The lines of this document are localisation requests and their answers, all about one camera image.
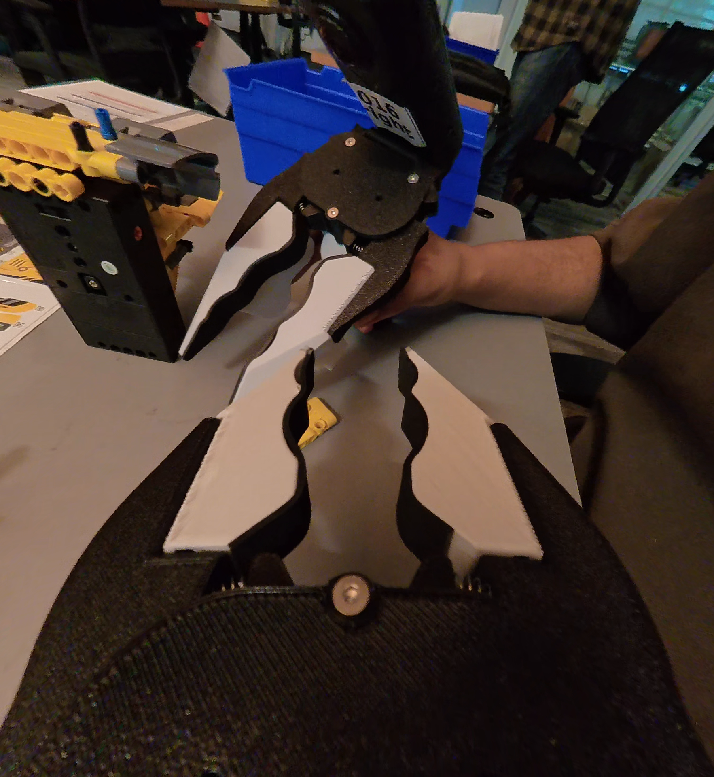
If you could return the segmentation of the person's right hand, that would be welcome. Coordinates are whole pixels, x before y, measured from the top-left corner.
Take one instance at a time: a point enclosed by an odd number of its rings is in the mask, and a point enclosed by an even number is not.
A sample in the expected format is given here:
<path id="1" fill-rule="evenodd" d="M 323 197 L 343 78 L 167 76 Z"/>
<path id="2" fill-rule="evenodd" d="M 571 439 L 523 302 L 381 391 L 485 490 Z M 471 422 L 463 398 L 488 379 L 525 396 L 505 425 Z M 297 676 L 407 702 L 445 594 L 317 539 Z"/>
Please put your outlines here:
<path id="1" fill-rule="evenodd" d="M 468 261 L 475 256 L 473 247 L 441 238 L 430 231 L 410 264 L 404 284 L 376 308 L 366 312 L 356 321 L 355 327 L 368 333 L 378 323 L 409 309 L 453 302 L 462 289 Z"/>

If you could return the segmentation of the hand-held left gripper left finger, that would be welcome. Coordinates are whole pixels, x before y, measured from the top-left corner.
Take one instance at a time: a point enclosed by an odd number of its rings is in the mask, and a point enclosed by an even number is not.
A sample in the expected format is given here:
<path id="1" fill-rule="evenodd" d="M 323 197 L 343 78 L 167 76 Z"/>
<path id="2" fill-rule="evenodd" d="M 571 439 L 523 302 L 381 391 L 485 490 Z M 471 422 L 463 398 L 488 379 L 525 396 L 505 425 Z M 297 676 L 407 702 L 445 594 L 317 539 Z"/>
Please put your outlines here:
<path id="1" fill-rule="evenodd" d="M 163 544 L 228 552 L 237 569 L 305 538 L 311 502 L 299 439 L 309 425 L 314 354 L 299 350 L 219 414 L 219 425 Z"/>

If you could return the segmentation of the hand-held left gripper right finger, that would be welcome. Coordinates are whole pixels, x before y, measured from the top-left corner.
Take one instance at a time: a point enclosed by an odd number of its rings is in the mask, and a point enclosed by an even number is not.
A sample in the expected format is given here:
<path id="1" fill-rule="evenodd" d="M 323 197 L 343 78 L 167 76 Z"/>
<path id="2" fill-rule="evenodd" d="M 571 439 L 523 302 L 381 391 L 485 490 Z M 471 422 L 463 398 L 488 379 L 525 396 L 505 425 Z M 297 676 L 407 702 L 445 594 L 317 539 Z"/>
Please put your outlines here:
<path id="1" fill-rule="evenodd" d="M 459 579 L 482 556 L 541 560 L 488 414 L 409 347 L 398 383 L 410 444 L 396 508 L 404 545 L 422 563 L 449 562 Z"/>

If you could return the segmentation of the small yellow brick piece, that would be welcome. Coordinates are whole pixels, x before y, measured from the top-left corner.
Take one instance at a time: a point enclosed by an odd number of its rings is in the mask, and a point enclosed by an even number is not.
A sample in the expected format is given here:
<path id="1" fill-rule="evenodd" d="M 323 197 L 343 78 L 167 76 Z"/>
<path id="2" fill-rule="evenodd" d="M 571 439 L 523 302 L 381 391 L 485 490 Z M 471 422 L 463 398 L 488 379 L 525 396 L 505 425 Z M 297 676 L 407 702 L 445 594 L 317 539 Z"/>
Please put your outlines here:
<path id="1" fill-rule="evenodd" d="M 298 442 L 299 448 L 302 450 L 319 439 L 325 432 L 335 427 L 339 422 L 336 413 L 322 399 L 317 397 L 310 397 L 308 399 L 307 412 L 309 424 Z"/>

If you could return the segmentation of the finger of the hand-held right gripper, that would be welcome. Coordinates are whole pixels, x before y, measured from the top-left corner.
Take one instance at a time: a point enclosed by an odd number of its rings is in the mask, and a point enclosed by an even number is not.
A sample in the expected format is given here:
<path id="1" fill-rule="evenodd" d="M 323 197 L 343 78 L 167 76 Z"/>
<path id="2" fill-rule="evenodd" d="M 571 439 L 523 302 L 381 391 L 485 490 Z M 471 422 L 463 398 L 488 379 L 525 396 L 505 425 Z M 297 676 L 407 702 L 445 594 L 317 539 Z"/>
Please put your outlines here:
<path id="1" fill-rule="evenodd" d="M 303 306 L 278 326 L 269 346 L 247 365 L 234 400 L 254 391 L 301 352 L 334 340 L 334 323 L 372 273 L 373 268 L 364 261 L 323 262 L 313 275 Z"/>
<path id="2" fill-rule="evenodd" d="M 180 346 L 180 357 L 192 359 L 242 310 L 262 318 L 285 312 L 293 278 L 309 258 L 309 227 L 302 211 L 275 203 L 223 253 Z"/>

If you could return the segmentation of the large yellow black brick model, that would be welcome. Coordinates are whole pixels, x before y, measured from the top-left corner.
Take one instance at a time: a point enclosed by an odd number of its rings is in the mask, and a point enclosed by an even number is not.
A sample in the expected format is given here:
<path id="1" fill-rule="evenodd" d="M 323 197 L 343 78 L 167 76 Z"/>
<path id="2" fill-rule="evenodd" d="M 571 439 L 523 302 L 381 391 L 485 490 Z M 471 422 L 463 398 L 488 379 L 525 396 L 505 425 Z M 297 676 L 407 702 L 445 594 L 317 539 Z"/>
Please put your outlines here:
<path id="1" fill-rule="evenodd" d="M 171 133 L 0 96 L 0 216 L 89 346 L 178 360 L 177 267 L 222 196 L 217 166 Z"/>

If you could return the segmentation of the white paper sheet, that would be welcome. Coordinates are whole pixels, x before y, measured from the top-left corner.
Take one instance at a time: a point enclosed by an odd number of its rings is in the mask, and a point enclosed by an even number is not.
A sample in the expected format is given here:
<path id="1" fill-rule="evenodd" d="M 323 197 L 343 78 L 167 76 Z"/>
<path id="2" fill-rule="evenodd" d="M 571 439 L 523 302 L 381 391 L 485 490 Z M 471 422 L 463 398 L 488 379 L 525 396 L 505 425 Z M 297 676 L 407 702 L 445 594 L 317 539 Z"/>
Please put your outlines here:
<path id="1" fill-rule="evenodd" d="M 108 111 L 112 120 L 127 120 L 179 131 L 205 123 L 211 116 L 184 106 L 145 96 L 100 79 L 22 89 L 23 93 L 64 104 L 80 120 L 96 119 L 95 110 Z"/>

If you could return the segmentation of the person's right forearm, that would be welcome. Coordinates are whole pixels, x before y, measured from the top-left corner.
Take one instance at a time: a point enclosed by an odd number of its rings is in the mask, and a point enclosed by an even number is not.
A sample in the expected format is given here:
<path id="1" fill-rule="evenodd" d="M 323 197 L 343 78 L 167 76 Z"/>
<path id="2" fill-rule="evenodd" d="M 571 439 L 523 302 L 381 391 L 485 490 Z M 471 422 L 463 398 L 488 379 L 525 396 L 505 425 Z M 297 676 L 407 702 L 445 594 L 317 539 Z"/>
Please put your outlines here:
<path id="1" fill-rule="evenodd" d="M 470 247 L 456 300 L 482 309 L 581 324 L 604 267 L 592 236 Z"/>

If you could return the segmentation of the black office chair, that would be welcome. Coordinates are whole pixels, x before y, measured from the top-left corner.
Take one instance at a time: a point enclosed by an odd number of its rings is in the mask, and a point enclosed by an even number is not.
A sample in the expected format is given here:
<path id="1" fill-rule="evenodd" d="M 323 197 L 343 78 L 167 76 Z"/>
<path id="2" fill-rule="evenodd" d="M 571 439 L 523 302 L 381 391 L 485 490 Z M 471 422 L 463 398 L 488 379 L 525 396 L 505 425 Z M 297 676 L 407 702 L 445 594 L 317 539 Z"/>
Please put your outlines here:
<path id="1" fill-rule="evenodd" d="M 713 71 L 714 31 L 674 23 L 583 133 L 575 160 L 591 172 L 570 198 L 610 205 L 653 133 Z"/>

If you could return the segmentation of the blue plastic storage bin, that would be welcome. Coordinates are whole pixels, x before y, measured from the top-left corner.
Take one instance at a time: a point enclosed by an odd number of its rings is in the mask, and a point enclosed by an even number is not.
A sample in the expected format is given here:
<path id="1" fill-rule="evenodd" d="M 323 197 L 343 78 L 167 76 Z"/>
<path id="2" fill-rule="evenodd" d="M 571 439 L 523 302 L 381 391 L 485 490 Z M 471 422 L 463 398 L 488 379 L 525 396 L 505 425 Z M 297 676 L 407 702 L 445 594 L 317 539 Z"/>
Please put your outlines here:
<path id="1" fill-rule="evenodd" d="M 499 54 L 498 50 L 490 50 L 478 45 L 468 44 L 449 36 L 445 38 L 445 43 L 450 52 L 475 58 L 486 64 L 494 64 Z"/>
<path id="2" fill-rule="evenodd" d="M 378 92 L 348 83 L 332 67 L 309 69 L 302 58 L 227 68 L 245 177 L 265 185 L 334 134 L 361 127 L 384 127 L 401 138 L 422 141 L 420 120 Z M 442 181 L 438 213 L 430 228 L 447 237 L 472 216 L 489 114 L 459 107 L 463 141 Z"/>

